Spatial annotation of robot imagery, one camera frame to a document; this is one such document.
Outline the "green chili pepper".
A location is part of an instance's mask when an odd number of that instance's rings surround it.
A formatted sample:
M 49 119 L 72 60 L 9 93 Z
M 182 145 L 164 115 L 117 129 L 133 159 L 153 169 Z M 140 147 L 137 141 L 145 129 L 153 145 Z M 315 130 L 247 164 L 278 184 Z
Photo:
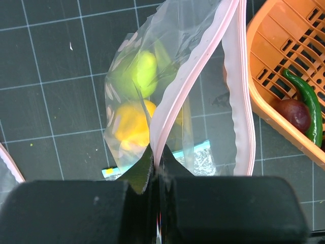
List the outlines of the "green chili pepper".
M 300 93 L 302 102 L 308 107 L 311 115 L 311 125 L 305 135 L 316 146 L 322 144 L 322 114 L 321 107 L 314 89 L 301 77 L 296 76 L 289 69 L 283 69 L 282 75 Z

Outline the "orange plastic basket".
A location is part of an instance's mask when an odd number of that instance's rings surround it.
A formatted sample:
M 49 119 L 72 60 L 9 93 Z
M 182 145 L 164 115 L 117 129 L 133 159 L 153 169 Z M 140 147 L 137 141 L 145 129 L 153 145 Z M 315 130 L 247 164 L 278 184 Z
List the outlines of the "orange plastic basket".
M 266 1 L 246 22 L 246 1 L 231 1 L 222 39 L 236 133 L 237 163 L 252 172 L 256 113 L 318 166 L 324 166 L 324 1 Z M 301 99 L 312 124 L 301 133 L 276 111 Z

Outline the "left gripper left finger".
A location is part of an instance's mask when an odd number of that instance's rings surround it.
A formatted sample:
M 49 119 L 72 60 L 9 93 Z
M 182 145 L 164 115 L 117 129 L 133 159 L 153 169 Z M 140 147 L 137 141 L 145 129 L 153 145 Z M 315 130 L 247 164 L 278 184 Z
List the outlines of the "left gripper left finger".
M 23 182 L 1 208 L 1 243 L 151 243 L 151 150 L 115 181 Z

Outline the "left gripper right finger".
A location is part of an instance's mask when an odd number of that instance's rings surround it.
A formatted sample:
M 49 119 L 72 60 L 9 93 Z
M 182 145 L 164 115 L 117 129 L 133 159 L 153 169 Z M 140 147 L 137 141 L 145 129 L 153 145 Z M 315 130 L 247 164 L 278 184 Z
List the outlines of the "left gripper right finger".
M 165 146 L 159 165 L 162 243 L 304 243 L 291 185 L 274 176 L 194 176 Z

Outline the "green apple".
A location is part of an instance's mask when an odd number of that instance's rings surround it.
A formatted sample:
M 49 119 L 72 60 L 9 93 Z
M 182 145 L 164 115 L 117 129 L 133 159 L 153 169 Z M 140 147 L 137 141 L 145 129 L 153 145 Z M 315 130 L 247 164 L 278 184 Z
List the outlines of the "green apple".
M 150 96 L 157 87 L 157 60 L 149 51 L 133 52 L 120 59 L 111 70 L 110 83 L 122 98 L 138 99 Z

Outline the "yellow bell pepper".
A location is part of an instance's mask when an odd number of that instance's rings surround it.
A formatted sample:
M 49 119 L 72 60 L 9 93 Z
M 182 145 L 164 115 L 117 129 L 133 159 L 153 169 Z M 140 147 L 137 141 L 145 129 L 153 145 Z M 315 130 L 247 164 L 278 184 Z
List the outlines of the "yellow bell pepper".
M 156 105 L 148 100 L 122 104 L 115 112 L 112 134 L 125 150 L 136 150 L 149 143 L 149 127 L 146 112 L 152 117 Z

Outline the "pink zip top bag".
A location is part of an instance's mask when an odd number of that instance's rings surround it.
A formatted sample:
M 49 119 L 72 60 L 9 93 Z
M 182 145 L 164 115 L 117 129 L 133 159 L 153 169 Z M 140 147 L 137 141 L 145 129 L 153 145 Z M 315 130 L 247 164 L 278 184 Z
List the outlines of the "pink zip top bag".
M 165 146 L 182 166 L 194 175 L 252 175 L 245 173 L 247 163 L 237 163 L 236 133 L 230 90 L 226 81 L 222 39 L 229 26 L 231 1 L 164 1 L 156 12 L 134 33 L 128 34 L 117 50 L 105 77 L 107 125 L 105 141 L 115 161 L 103 176 L 122 175 L 151 148 L 151 161 L 160 165 Z M 148 97 L 130 100 L 122 98 L 109 82 L 111 70 L 130 53 L 149 51 L 157 60 L 157 87 Z M 216 105 L 226 107 L 225 118 L 218 119 L 213 136 L 218 152 L 213 152 L 209 136 L 195 140 L 195 133 L 207 133 L 194 126 L 189 97 L 201 79 L 216 79 L 213 89 Z M 136 150 L 125 150 L 112 134 L 116 110 L 126 102 L 151 101 L 156 105 L 153 116 L 146 112 L 149 143 Z

